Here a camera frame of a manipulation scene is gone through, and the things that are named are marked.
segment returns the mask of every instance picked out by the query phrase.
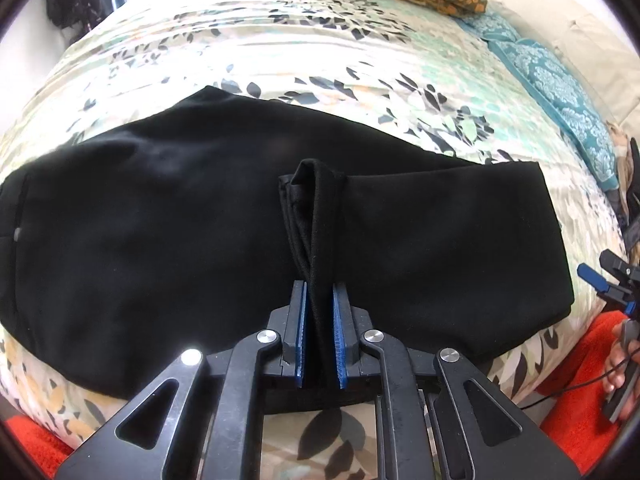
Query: hand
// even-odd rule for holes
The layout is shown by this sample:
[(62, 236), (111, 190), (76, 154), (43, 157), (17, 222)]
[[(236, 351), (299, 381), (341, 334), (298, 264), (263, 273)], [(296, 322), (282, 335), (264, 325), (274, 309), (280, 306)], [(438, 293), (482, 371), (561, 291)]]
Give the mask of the hand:
[[(622, 345), (620, 344), (620, 334), (622, 332), (622, 323), (619, 323), (615, 327), (613, 327), (612, 332), (613, 332), (613, 335), (615, 335), (616, 338), (618, 338), (618, 340), (615, 343), (613, 343), (613, 346), (611, 347), (611, 352), (609, 353), (609, 356), (604, 362), (605, 372), (608, 372), (613, 367), (620, 364), (622, 361), (626, 359), (626, 356), (627, 356), (627, 354), (625, 354), (625, 351), (622, 349)], [(628, 352), (631, 354), (631, 352), (635, 352), (638, 348), (640, 348), (640, 341), (632, 341), (631, 343), (629, 343)], [(640, 364), (640, 352), (635, 354), (632, 357), (632, 359), (636, 363)], [(623, 384), (625, 383), (625, 369), (626, 369), (626, 364), (622, 365), (615, 372), (613, 372), (612, 374), (609, 374), (602, 380), (602, 384), (604, 386), (605, 392), (610, 394), (613, 390), (617, 388), (621, 388), (623, 386)], [(638, 379), (638, 382), (634, 387), (633, 393), (626, 400), (626, 403), (623, 406), (622, 411), (620, 412), (620, 417), (619, 417), (620, 420), (624, 422), (629, 418), (629, 415), (631, 415), (631, 413), (633, 412), (639, 397), (640, 397), (640, 379)]]

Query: mattress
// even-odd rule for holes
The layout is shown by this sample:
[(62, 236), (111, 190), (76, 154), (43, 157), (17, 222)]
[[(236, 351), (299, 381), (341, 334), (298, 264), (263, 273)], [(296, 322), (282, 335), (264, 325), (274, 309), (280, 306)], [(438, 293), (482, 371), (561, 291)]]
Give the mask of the mattress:
[[(486, 164), (539, 163), (575, 303), (567, 318), (484, 367), (515, 402), (602, 309), (576, 267), (599, 269), (600, 251), (624, 249), (596, 181), (484, 42), (447, 16), (405, 2), (132, 0), (66, 51), (0, 139), (0, 182), (60, 144), (155, 114), (206, 85), (322, 110), (432, 152)], [(66, 380), (2, 326), (0, 392), (73, 448), (125, 403)], [(375, 478), (375, 453), (371, 404), (272, 415), (261, 477)]]

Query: black cable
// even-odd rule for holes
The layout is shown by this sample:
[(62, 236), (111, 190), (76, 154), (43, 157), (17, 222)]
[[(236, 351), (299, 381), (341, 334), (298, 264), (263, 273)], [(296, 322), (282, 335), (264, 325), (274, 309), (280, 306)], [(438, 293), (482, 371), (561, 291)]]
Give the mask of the black cable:
[(589, 386), (590, 384), (597, 383), (598, 381), (603, 380), (606, 376), (611, 375), (613, 372), (618, 370), (618, 368), (620, 368), (622, 365), (625, 365), (626, 363), (631, 361), (631, 358), (634, 355), (636, 355), (638, 352), (640, 352), (640, 348), (638, 348), (638, 349), (634, 350), (633, 352), (631, 352), (631, 354), (629, 354), (628, 357), (626, 357), (624, 360), (620, 361), (611, 370), (609, 370), (608, 372), (604, 372), (602, 375), (600, 375), (599, 377), (596, 377), (595, 379), (592, 379), (591, 381), (586, 381), (585, 383), (580, 383), (580, 384), (574, 384), (573, 386), (568, 386), (566, 388), (563, 388), (562, 390), (558, 390), (557, 392), (554, 392), (551, 395), (548, 395), (546, 397), (542, 397), (542, 399), (538, 399), (536, 402), (532, 402), (531, 404), (528, 404), (527, 406), (523, 406), (521, 408), (521, 410), (528, 410), (529, 408), (533, 408), (534, 406), (540, 404), (540, 402), (544, 402), (545, 400), (550, 399), (551, 397), (556, 397), (558, 395), (564, 394), (565, 392), (570, 392), (572, 390), (577, 390), (578, 388), (582, 388), (584, 386)]

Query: hanging clothes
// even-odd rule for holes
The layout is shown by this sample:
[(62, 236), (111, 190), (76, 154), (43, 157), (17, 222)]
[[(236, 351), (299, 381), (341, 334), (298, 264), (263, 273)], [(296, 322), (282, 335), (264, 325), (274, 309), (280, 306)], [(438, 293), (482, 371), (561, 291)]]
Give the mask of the hanging clothes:
[(62, 146), (0, 191), (0, 322), (104, 394), (132, 397), (185, 348), (231, 348), (300, 278), (329, 383), (337, 280), (380, 330), (476, 362), (573, 302), (536, 164), (477, 165), (217, 88)]

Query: red fabric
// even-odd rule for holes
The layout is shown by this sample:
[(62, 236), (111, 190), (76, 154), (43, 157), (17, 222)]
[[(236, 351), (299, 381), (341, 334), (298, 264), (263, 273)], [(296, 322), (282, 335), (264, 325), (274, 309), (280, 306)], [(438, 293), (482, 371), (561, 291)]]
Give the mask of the red fabric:
[(31, 459), (49, 478), (53, 478), (60, 464), (73, 453), (73, 449), (67, 444), (37, 425), (28, 416), (12, 416), (6, 424)]
[[(575, 348), (540, 385), (549, 395), (566, 386), (602, 375), (604, 362), (616, 337), (614, 326), (626, 319), (621, 312), (600, 314)], [(602, 416), (606, 394), (602, 382), (562, 394), (540, 428), (586, 473), (606, 452), (620, 428)]]

